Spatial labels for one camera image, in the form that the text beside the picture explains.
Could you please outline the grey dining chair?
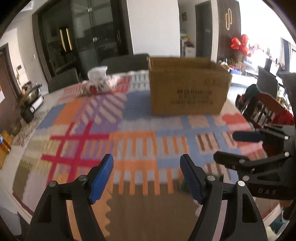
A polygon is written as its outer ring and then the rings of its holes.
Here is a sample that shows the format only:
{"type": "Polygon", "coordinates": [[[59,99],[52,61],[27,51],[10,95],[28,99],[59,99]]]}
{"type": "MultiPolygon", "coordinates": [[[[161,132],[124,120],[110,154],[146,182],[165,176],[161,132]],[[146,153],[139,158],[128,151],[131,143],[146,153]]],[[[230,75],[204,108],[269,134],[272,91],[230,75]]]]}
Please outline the grey dining chair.
{"type": "Polygon", "coordinates": [[[48,84],[49,93],[55,92],[59,89],[65,88],[70,85],[78,84],[79,78],[75,68],[66,70],[65,72],[54,76],[48,84]]]}

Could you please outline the silver electric cooking pot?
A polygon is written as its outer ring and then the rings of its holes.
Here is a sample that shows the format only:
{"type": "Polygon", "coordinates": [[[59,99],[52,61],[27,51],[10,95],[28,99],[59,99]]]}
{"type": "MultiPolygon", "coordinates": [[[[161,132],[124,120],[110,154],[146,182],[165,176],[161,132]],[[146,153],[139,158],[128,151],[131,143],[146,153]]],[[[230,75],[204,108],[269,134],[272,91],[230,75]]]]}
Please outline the silver electric cooking pot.
{"type": "Polygon", "coordinates": [[[25,92],[25,95],[19,99],[16,108],[20,110],[28,108],[31,113],[34,113],[44,101],[44,97],[41,94],[41,87],[41,84],[35,84],[33,87],[29,88],[25,92]]]}

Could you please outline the dark wooden chair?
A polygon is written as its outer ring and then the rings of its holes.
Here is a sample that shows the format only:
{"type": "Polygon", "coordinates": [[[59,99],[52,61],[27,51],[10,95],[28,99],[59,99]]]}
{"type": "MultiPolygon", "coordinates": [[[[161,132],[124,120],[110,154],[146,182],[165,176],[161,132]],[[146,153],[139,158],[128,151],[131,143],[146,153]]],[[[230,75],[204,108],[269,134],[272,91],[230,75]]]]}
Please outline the dark wooden chair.
{"type": "Polygon", "coordinates": [[[286,111],[274,97],[265,92],[250,98],[238,94],[235,106],[254,128],[270,124],[276,114],[286,111]]]}

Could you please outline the brown cardboard box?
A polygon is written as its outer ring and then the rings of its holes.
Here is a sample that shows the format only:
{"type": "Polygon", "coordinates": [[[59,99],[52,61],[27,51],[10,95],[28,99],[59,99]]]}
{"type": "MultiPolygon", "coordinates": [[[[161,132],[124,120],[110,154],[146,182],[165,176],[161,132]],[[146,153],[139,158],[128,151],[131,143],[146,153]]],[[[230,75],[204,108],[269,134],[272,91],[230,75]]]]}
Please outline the brown cardboard box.
{"type": "Polygon", "coordinates": [[[149,57],[152,115],[219,114],[231,79],[205,57],[149,57]]]}

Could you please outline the colourful patterned tablecloth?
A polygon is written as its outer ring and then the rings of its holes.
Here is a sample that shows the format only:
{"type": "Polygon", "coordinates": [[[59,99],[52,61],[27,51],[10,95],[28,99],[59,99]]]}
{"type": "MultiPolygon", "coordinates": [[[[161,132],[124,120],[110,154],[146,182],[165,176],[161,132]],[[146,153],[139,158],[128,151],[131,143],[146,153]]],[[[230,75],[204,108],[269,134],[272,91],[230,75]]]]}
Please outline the colourful patterned tablecloth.
{"type": "Polygon", "coordinates": [[[30,214],[51,180],[72,182],[108,153],[114,168],[93,205],[106,238],[187,240],[199,208],[180,189],[180,156],[189,154],[227,183],[235,183],[237,174],[213,161],[216,151],[265,157],[261,144],[232,139],[235,130],[250,126],[230,101],[219,115],[152,116],[145,73],[124,77],[110,94],[81,97],[80,90],[76,85],[45,96],[45,115],[33,127],[12,187],[30,214]]]}

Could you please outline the black mug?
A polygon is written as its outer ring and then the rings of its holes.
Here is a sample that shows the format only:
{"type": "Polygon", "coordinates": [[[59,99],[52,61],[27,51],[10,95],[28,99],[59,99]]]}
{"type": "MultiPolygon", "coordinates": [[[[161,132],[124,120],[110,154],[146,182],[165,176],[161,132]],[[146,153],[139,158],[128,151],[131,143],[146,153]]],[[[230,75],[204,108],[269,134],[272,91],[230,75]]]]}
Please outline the black mug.
{"type": "Polygon", "coordinates": [[[21,116],[27,124],[29,124],[34,119],[34,113],[31,112],[30,108],[22,109],[21,116]]]}

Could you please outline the red garment on chair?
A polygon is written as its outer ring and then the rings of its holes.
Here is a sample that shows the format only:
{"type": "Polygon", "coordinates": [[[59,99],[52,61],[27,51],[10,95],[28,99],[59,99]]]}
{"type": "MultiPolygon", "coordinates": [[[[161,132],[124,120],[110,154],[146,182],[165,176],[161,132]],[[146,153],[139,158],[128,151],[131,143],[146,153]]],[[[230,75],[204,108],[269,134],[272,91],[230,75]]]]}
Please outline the red garment on chair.
{"type": "Polygon", "coordinates": [[[295,124],[293,115],[286,109],[283,112],[276,114],[271,123],[289,126],[293,126],[295,124]]]}

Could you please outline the floral tissue box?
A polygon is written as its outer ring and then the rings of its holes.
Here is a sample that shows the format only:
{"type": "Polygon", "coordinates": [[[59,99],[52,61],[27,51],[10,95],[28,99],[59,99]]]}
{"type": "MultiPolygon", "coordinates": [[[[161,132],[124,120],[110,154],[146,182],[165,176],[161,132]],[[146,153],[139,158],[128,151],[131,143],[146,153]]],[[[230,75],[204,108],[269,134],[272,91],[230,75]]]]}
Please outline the floral tissue box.
{"type": "Polygon", "coordinates": [[[105,94],[115,90],[120,82],[119,75],[107,75],[107,66],[98,66],[87,73],[88,80],[83,81],[81,95],[105,94]]]}

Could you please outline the red foil balloon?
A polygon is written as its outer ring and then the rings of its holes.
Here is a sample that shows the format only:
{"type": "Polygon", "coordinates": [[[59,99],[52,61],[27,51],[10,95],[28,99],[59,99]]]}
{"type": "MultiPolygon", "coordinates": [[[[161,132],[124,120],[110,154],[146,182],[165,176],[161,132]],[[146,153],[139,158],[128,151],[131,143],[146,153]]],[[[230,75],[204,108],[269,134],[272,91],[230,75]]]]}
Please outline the red foil balloon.
{"type": "Polygon", "coordinates": [[[231,39],[231,49],[233,50],[241,50],[241,52],[248,56],[251,57],[252,52],[250,51],[250,49],[247,47],[247,43],[248,43],[248,36],[246,34],[241,35],[241,38],[237,38],[234,37],[231,39]]]}

